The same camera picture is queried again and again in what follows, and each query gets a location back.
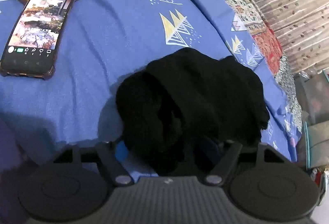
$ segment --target blue object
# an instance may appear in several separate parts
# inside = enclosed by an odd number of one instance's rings
[[[0,0],[1,51],[22,9],[17,0]],[[264,89],[278,90],[265,92],[276,126],[268,143],[275,141],[294,160],[282,124],[292,119],[272,110],[283,109],[286,97],[272,75],[269,79],[263,56],[240,24],[224,0],[78,0],[67,18],[53,78],[1,77],[0,118],[38,164],[66,144],[115,140],[122,131],[115,106],[120,83],[150,61],[188,46],[215,59],[234,54],[260,76]],[[131,171],[123,144],[117,158]]]

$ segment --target app icon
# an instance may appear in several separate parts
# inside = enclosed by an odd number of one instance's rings
[[[15,48],[14,48],[13,46],[10,46],[10,47],[8,48],[8,52],[9,52],[9,53],[12,53],[12,52],[14,51],[14,49],[15,49]]]

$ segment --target metal screw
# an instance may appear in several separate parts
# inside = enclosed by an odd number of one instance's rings
[[[131,182],[130,176],[120,175],[116,177],[116,183],[127,185]]]
[[[219,184],[222,182],[222,180],[223,180],[222,177],[216,175],[210,175],[206,177],[206,181],[212,185]]]

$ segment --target black fabric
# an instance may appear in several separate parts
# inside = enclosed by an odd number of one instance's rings
[[[251,69],[233,56],[215,60],[191,48],[126,78],[116,105],[127,148],[160,175],[193,162],[196,139],[255,145],[269,121],[263,85]],[[193,175],[188,169],[180,173]]]

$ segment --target leaf-patterned curtain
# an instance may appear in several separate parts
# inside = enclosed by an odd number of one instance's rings
[[[329,0],[255,0],[292,67],[316,72],[329,67]]]

